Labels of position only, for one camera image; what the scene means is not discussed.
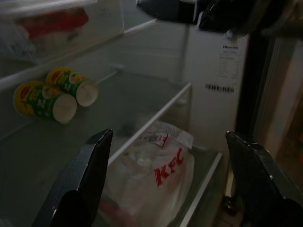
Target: barcode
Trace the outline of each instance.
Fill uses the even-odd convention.
[[[158,135],[151,135],[150,137],[150,142],[157,142],[159,139],[159,136]]]
[[[230,86],[220,86],[217,84],[205,84],[205,88],[212,91],[234,93],[235,89]]]

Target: kfc bag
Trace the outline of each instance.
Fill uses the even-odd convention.
[[[107,170],[99,213],[114,227],[166,227],[193,179],[193,137],[155,122]]]

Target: shelf edge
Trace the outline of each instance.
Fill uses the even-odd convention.
[[[222,157],[222,153],[218,153],[211,168],[209,169],[209,171],[206,175],[206,178],[204,179],[199,191],[197,192],[193,202],[191,203],[188,211],[186,212],[186,215],[184,216],[184,218],[180,224],[180,227],[187,227],[187,225],[189,224],[189,221],[191,220],[191,217],[193,216],[195,209],[197,208],[198,203],[200,202],[200,199],[202,198],[202,196],[205,192],[205,189],[208,186],[208,184],[214,174],[214,171],[216,170],[216,168],[219,164],[219,161],[221,160],[221,157]]]
[[[134,27],[131,27],[127,30],[124,31],[124,35],[132,35],[134,33],[137,33],[137,32],[140,32],[142,30],[145,30],[153,25],[155,25],[155,22],[157,22],[157,19],[152,19],[150,21],[147,21],[143,24],[140,24],[140,25],[137,25],[137,26],[134,26]]]
[[[117,150],[108,160],[110,166],[127,148],[129,148],[137,138],[141,136],[156,120],[158,120],[165,112],[192,86],[191,83],[186,84],[162,109],[160,109],[138,132],[136,132],[119,150]]]

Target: red food item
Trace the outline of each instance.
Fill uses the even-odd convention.
[[[17,23],[27,30],[30,39],[35,39],[53,32],[72,31],[85,25],[88,20],[83,8],[73,8],[20,19]]]

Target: instant noodle cup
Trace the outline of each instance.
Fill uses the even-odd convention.
[[[73,96],[40,81],[20,85],[13,102],[18,113],[53,119],[62,124],[68,123],[77,110]]]
[[[57,68],[46,77],[46,83],[74,96],[81,106],[92,105],[98,97],[97,85],[69,68]]]

